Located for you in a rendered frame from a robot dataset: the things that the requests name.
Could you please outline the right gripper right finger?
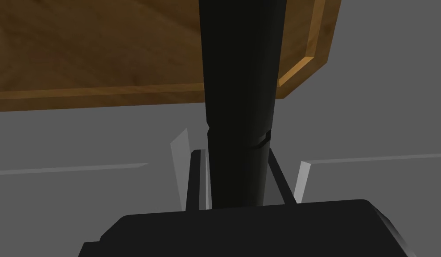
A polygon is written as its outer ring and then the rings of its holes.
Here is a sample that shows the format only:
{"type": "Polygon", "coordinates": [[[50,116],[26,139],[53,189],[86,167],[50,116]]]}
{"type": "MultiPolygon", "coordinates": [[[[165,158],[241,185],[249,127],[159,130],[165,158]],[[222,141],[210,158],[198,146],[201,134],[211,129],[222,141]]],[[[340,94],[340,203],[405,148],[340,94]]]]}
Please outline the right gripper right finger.
{"type": "Polygon", "coordinates": [[[282,173],[282,170],[278,164],[278,161],[272,149],[269,149],[268,165],[270,167],[270,170],[272,171],[274,181],[276,182],[276,185],[279,189],[283,202],[288,205],[297,204],[294,195],[292,193],[292,190],[289,187],[284,177],[284,174],[282,173]]]}

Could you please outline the black long cylinder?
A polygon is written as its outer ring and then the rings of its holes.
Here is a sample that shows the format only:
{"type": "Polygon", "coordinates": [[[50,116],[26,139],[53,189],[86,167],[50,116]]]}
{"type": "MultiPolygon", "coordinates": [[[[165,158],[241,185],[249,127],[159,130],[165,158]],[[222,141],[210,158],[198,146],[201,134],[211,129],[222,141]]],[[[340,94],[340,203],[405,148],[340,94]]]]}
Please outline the black long cylinder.
{"type": "Polygon", "coordinates": [[[287,0],[199,0],[214,209],[261,206],[287,0]]]}

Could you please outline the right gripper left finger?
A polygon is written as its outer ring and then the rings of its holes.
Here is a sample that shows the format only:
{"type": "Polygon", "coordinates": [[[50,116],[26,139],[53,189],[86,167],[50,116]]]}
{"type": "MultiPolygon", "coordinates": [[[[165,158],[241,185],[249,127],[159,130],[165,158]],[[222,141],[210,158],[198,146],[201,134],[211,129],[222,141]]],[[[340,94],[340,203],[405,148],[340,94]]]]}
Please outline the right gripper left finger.
{"type": "Polygon", "coordinates": [[[210,171],[205,149],[191,152],[186,211],[210,209],[210,171]]]}

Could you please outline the brown wooden table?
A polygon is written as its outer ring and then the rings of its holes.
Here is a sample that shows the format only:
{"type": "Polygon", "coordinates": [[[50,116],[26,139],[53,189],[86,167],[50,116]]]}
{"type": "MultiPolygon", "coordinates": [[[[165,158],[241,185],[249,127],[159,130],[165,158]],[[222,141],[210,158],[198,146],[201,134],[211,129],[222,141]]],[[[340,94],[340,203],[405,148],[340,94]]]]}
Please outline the brown wooden table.
{"type": "Polygon", "coordinates": [[[0,0],[0,112],[246,102],[220,23],[257,0],[0,0]]]}

